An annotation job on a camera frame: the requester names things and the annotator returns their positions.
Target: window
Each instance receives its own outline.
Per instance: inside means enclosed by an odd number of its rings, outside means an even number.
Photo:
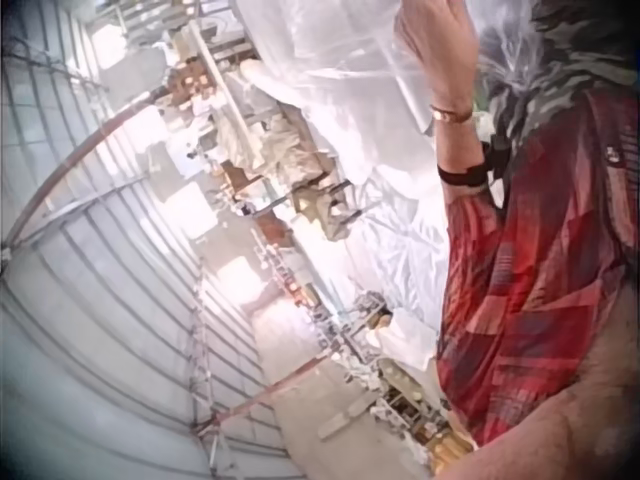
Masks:
[[[171,195],[164,204],[164,211],[169,220],[192,240],[200,238],[218,224],[218,217],[195,182]]]

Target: hairy arm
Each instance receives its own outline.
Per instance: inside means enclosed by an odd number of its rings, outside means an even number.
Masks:
[[[638,435],[638,297],[627,286],[583,362],[580,380],[439,480],[597,480]]]

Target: wrist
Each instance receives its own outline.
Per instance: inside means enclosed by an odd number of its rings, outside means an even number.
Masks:
[[[457,97],[434,95],[431,105],[438,110],[452,112],[458,116],[464,116],[473,111],[473,97],[466,95]]]

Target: white fabric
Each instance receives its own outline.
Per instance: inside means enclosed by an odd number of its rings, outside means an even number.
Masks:
[[[404,308],[393,311],[389,326],[377,328],[367,335],[367,341],[385,356],[421,371],[426,371],[435,354],[437,340],[435,330]]]

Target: pipe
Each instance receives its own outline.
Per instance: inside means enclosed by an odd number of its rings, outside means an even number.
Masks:
[[[281,392],[285,388],[296,383],[305,373],[313,370],[318,365],[320,365],[334,351],[335,351],[335,346],[334,348],[329,348],[324,352],[322,352],[321,354],[313,357],[311,360],[307,361],[300,367],[296,368],[289,375],[287,375],[281,380],[278,380],[274,384],[269,385],[262,392],[258,393],[256,396],[254,396],[253,398],[250,398],[246,402],[238,405],[237,407],[230,408],[226,412],[215,413],[211,419],[198,425],[198,427],[195,430],[196,435],[201,436],[205,434],[206,432],[209,431],[209,427],[211,426],[213,426],[214,429],[216,429],[217,431],[217,427],[220,427],[224,422],[232,419],[233,417],[237,417],[237,416],[249,413],[251,408],[256,406],[258,403],[264,400],[268,400],[269,397],[271,397],[273,394]]]
[[[78,165],[89,153],[91,153],[102,141],[122,126],[124,122],[135,117],[141,110],[153,105],[156,100],[169,94],[169,90],[162,86],[151,91],[147,96],[132,103],[124,110],[118,112],[102,124],[95,132],[89,135],[84,142],[78,145],[73,152],[51,172],[46,180],[38,187],[24,207],[15,223],[9,230],[7,238],[2,242],[2,249],[13,249],[20,239],[20,234],[36,213],[40,205],[49,196],[52,190],[64,179],[64,177]]]

